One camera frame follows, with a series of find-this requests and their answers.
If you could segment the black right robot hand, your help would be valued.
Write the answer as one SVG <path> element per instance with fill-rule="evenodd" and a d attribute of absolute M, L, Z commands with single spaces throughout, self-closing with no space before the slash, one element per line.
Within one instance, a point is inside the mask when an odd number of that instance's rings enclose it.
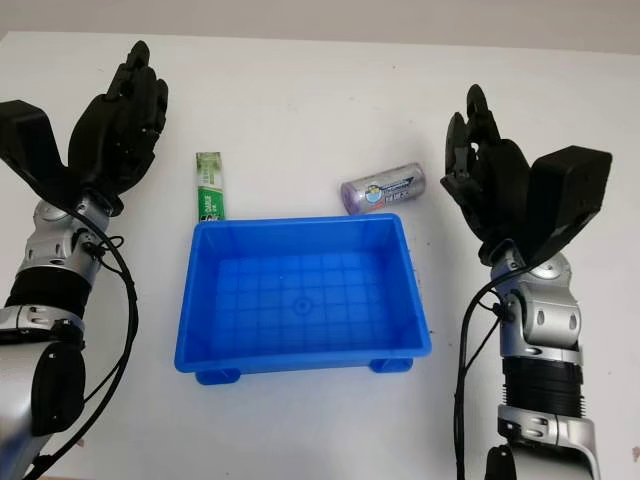
<path fill-rule="evenodd" d="M 447 128 L 440 183 L 481 241 L 478 255 L 486 266 L 515 243 L 524 222 L 529 172 L 518 145 L 499 133 L 483 90 L 472 85 L 466 113 L 454 113 Z"/>

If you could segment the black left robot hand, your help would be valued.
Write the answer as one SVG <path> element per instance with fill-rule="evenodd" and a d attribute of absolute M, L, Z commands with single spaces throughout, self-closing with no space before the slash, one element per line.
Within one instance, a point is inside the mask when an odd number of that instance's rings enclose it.
<path fill-rule="evenodd" d="M 81 191 L 111 217 L 124 209 L 120 195 L 150 168 L 166 122 L 168 86 L 149 59 L 147 44 L 136 42 L 107 91 L 87 106 L 69 141 L 67 167 Z"/>

